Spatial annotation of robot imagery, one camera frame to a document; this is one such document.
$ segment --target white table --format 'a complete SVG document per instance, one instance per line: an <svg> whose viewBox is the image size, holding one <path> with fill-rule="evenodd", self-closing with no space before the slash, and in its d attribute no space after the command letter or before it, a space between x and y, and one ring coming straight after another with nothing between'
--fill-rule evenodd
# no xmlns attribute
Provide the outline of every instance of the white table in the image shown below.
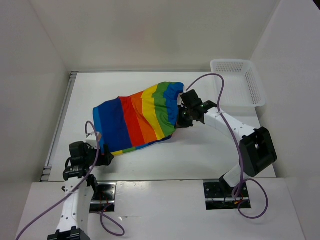
<svg viewBox="0 0 320 240"><path fill-rule="evenodd" d="M123 225L126 234L115 237L103 230L100 218L90 214L91 240L303 240L304 235L286 182L282 178L260 178L269 197L266 214L256 220L243 218L236 209L206 210L202 180L118 182L115 212L108 215ZM19 225L32 219L64 196L62 182L33 183ZM253 182L247 183L255 216L265 207L265 197ZM45 240L55 233L62 205L32 225L20 240ZM109 221L105 225L118 231Z"/></svg>
<svg viewBox="0 0 320 240"><path fill-rule="evenodd" d="M67 107L61 134L57 136L50 157L49 181L63 181L69 144L85 139L85 122L93 120L93 108L118 96L129 96L161 82L182 82L187 87L207 72L104 72L78 73ZM194 85L205 102L214 100L213 78ZM259 128L254 108L224 108L226 112ZM152 181L218 179L238 161L235 144L215 129L196 123L178 129L170 140L116 156L109 167L99 167L93 174L99 181ZM273 166L257 177L274 178Z"/></svg>

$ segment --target white wall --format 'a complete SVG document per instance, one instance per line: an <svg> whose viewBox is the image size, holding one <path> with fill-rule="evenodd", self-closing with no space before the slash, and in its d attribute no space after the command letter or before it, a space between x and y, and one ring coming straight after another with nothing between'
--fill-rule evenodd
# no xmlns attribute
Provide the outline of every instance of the white wall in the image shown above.
<svg viewBox="0 0 320 240"><path fill-rule="evenodd" d="M312 0L281 0L251 59L268 98L259 120L271 131L275 170L286 177L307 240L320 235L319 23Z"/></svg>
<svg viewBox="0 0 320 240"><path fill-rule="evenodd" d="M69 71L249 59L278 0L31 0Z"/></svg>
<svg viewBox="0 0 320 240"><path fill-rule="evenodd" d="M0 0L0 233L15 237L39 181L68 73L31 4Z"/></svg>

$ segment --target green stripe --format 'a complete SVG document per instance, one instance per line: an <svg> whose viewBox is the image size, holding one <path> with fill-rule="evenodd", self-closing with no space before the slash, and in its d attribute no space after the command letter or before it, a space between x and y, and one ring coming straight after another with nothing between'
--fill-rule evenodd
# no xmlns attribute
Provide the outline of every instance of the green stripe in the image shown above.
<svg viewBox="0 0 320 240"><path fill-rule="evenodd" d="M154 98L155 115L165 137L170 136L176 131L175 126L169 122L166 105L167 100L164 98L164 92L168 89L169 85L170 82L159 83L156 91L152 94Z"/></svg>
<svg viewBox="0 0 320 240"><path fill-rule="evenodd" d="M127 149L122 150L122 151L123 151L124 154L126 154L126 153L133 152L134 150L136 150L136 147L127 148Z"/></svg>

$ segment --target striped fabric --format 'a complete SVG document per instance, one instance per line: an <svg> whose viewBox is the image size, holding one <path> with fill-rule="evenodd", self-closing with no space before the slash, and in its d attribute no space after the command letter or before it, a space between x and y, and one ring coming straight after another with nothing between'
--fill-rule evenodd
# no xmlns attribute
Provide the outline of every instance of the striped fabric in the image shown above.
<svg viewBox="0 0 320 240"><path fill-rule="evenodd" d="M95 128L113 155L171 138L178 117L181 82L162 82L131 96L120 96L93 109Z"/></svg>

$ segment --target white basket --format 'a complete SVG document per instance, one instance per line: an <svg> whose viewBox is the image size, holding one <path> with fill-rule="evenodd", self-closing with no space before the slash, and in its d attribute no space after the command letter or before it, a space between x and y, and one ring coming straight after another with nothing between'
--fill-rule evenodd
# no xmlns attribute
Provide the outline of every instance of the white basket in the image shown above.
<svg viewBox="0 0 320 240"><path fill-rule="evenodd" d="M224 78L221 106L261 107L266 104L265 91L253 62L240 59L212 60L211 71ZM222 81L213 76L216 101L221 91Z"/></svg>

